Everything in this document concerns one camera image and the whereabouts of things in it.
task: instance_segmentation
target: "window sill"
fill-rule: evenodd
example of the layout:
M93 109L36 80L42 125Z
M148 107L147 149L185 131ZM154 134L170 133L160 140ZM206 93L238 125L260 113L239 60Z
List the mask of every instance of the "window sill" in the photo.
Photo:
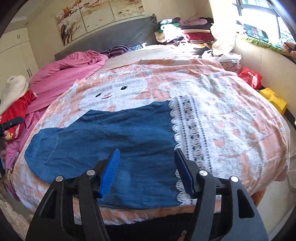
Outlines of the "window sill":
M272 51L274 52L277 52L283 56L285 56L287 59L289 59L290 61L292 61L294 64L296 64L296 58L292 57L291 55L289 55L288 53L286 53L283 49L281 48L278 48L272 44L269 44L269 43L266 43L262 40L259 40L259 39L255 39L255 38L252 38L252 37L249 37L247 35L242 35L242 34L236 34L236 37L248 42L248 43L251 43L253 45L256 45L256 46L259 46L259 47L262 47L262 48L265 48L265 49L271 49Z

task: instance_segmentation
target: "wall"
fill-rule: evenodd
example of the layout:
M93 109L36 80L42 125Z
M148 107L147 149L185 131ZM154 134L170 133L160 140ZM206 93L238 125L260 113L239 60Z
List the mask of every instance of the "wall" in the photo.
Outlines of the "wall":
M270 49L264 49L237 38L233 52L240 53L242 65L263 76L262 85L276 92L296 116L296 65Z
M214 22L234 21L239 15L233 0L209 0Z
M193 0L195 13L199 13L196 17L213 17L210 0Z
M63 9L67 4L73 0L54 0L50 4L44 5L39 8L38 13L30 20L28 24L28 33L32 50L39 68L43 68L46 64L54 61L54 55L63 50L68 45L64 46L57 30L55 19L53 14ZM158 20L166 18L181 17L187 20L193 16L196 11L203 7L207 0L142 0L145 16L151 16L153 13L156 14ZM203 16L211 16L210 5L207 3L203 8L205 14ZM105 25L94 31L106 28L108 26L129 21L134 18L125 19L115 23ZM81 38L92 34L94 31L87 33L80 38L77 38L72 43L80 40Z

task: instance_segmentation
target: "white wardrobe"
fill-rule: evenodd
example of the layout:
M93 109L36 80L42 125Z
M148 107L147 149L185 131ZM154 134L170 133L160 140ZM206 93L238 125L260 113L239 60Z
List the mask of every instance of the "white wardrobe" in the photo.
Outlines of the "white wardrobe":
M38 70L27 28L3 34L0 38L0 92L10 76L23 75L29 83Z

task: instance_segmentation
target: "yellow bag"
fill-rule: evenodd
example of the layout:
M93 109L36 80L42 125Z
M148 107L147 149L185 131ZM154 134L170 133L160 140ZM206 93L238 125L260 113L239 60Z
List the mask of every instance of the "yellow bag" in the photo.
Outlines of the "yellow bag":
M264 96L270 103L272 103L274 105L274 107L280 112L281 115L284 115L284 113L287 109L287 103L281 97L279 97L270 88L260 90L259 93L262 96Z

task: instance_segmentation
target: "red plastic bag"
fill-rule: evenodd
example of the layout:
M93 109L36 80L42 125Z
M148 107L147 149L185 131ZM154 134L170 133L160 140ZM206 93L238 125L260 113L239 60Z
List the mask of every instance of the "red plastic bag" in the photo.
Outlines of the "red plastic bag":
M247 82L253 89L257 90L261 88L261 80L263 77L260 74L257 74L254 70L244 67L238 76Z

